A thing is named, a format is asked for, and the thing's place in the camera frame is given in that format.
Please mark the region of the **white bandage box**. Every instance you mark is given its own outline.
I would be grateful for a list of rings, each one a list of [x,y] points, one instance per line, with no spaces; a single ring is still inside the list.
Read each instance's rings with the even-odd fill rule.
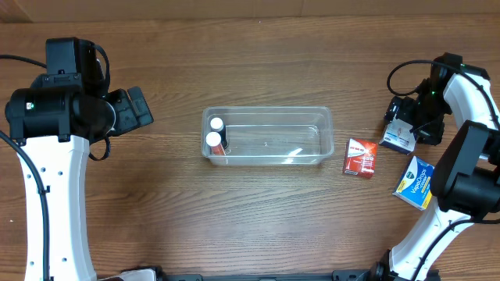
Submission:
[[[410,130],[413,126],[405,121],[394,118],[384,128],[380,145],[409,155],[414,152],[416,146],[416,137]]]

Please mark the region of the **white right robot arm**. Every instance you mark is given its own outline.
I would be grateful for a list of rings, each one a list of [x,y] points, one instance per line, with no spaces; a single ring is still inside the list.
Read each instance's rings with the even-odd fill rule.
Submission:
[[[499,170],[477,165],[481,159],[499,165],[499,110],[488,72],[448,52],[428,65],[429,77],[412,91],[415,99],[394,93],[380,143],[398,150],[388,138],[402,129],[412,142],[438,145],[446,115],[454,117],[458,132],[430,179],[414,176],[414,191],[423,183],[429,187],[429,204],[403,241],[371,268],[371,280],[438,280],[430,267],[446,247],[472,225],[487,225],[486,215],[499,211]]]

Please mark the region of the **orange tube white cap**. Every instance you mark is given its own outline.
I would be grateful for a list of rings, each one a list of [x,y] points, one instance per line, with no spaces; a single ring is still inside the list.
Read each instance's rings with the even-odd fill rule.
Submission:
[[[205,142],[210,147],[214,155],[225,156],[225,149],[222,145],[222,137],[217,132],[210,132],[205,136]]]

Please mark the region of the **black tube white cap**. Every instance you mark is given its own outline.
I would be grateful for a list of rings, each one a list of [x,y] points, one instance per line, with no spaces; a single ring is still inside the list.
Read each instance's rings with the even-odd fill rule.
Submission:
[[[217,132],[221,136],[221,144],[223,145],[223,148],[227,148],[227,134],[226,134],[226,126],[223,122],[223,120],[219,117],[212,118],[210,120],[210,127],[211,130],[214,132]]]

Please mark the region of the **red medicine box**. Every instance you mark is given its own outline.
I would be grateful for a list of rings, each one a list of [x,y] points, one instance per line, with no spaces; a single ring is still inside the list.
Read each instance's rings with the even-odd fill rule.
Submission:
[[[343,173],[363,178],[371,178],[375,173],[378,144],[349,138],[346,144]]]

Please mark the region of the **blue Vicks VapoDrops box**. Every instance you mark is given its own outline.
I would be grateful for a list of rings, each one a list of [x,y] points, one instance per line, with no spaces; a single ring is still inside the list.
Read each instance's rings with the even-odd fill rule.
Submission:
[[[432,198],[430,180],[434,166],[413,156],[395,186],[393,195],[423,211]]]

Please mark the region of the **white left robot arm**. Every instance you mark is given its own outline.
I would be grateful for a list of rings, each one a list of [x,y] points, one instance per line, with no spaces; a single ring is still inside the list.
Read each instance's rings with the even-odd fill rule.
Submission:
[[[95,280],[85,203],[92,144],[147,126],[139,87],[111,91],[109,59],[77,37],[45,44],[45,72],[13,92],[4,141],[20,160],[26,196],[28,280]]]

